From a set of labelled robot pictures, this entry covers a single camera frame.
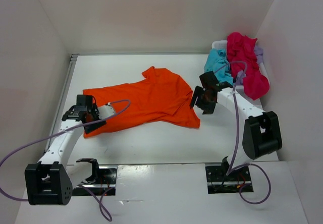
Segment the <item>orange t shirt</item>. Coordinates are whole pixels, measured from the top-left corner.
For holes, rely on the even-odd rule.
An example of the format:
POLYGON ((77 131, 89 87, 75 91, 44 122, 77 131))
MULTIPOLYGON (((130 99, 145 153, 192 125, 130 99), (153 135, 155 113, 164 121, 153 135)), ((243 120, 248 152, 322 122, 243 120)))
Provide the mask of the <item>orange t shirt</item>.
POLYGON ((94 96, 98 106, 111 102, 116 111, 124 110, 106 125, 84 134, 84 138, 158 121, 193 129, 200 127, 200 119, 190 108, 193 91, 181 76, 155 67, 142 72, 142 76, 144 79, 136 83, 83 90, 83 94, 94 96))

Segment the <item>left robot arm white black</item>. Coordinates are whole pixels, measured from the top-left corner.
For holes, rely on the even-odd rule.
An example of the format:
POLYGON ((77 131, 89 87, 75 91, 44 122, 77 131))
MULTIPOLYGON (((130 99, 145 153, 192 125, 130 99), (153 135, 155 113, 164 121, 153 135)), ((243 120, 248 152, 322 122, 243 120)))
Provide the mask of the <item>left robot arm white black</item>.
POLYGON ((78 139, 104 126, 92 95, 77 95, 76 104, 62 116, 59 131, 49 150, 35 164, 27 165, 25 182, 31 205, 67 205, 73 189, 82 181, 100 179, 99 164, 94 158, 81 158, 67 169, 68 160, 78 139))

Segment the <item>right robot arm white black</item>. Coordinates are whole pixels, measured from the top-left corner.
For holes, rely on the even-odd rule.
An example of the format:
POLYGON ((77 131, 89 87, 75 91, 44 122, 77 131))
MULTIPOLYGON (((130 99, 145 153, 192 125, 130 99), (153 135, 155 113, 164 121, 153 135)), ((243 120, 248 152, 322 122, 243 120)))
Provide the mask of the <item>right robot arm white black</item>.
POLYGON ((264 155, 282 148, 279 119, 273 111, 263 111, 240 95, 228 82, 219 82, 213 72, 199 76, 202 86, 196 86, 190 107, 198 107, 204 115, 214 113, 217 104, 235 114, 236 142, 231 155, 224 157, 221 174, 233 180, 239 169, 264 155))

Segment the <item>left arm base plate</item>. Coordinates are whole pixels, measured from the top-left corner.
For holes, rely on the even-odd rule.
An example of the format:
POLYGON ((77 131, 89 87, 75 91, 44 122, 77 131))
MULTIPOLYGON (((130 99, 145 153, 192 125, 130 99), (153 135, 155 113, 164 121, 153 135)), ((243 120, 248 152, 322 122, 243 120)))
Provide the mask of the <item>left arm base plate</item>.
POLYGON ((81 182, 81 186, 89 189, 96 197, 116 195, 117 166, 99 165, 98 177, 95 180, 81 182))

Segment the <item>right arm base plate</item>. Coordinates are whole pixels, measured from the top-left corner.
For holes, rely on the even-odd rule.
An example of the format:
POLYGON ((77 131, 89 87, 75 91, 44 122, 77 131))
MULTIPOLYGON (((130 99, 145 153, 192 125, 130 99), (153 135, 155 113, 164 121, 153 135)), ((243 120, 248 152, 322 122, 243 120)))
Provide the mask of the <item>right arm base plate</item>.
POLYGON ((206 164, 205 174, 208 194, 231 194, 253 192, 251 175, 248 167, 243 167, 228 176, 220 163, 206 164))

